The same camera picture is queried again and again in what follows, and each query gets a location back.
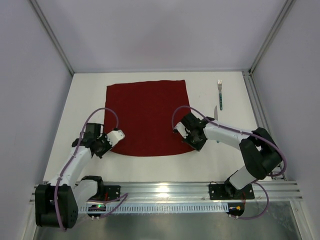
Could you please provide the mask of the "dark red cloth napkin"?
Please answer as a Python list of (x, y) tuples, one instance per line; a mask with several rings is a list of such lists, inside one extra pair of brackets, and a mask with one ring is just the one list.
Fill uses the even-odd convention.
[(173, 132), (172, 122), (190, 113), (185, 80), (119, 83), (106, 88), (104, 132), (118, 126), (125, 134), (112, 151), (131, 157), (162, 157), (193, 151)]

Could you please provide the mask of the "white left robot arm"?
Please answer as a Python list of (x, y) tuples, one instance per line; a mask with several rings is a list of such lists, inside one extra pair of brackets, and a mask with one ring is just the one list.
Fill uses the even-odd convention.
[(112, 148), (102, 124), (88, 123), (81, 137), (74, 140), (67, 162), (48, 183), (35, 189), (35, 223), (38, 227), (71, 229), (78, 219), (79, 207), (87, 200), (103, 200), (105, 187), (100, 176), (79, 176), (93, 156)]

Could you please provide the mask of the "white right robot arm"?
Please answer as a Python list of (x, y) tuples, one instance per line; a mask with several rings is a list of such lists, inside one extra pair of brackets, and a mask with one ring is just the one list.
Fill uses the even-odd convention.
[(240, 151), (244, 166), (221, 185), (222, 194), (228, 199), (240, 198), (247, 186), (268, 177), (283, 161), (272, 137), (261, 127), (245, 131), (223, 125), (212, 117), (199, 119), (193, 113), (188, 113), (173, 130), (198, 152), (208, 140), (218, 141)]

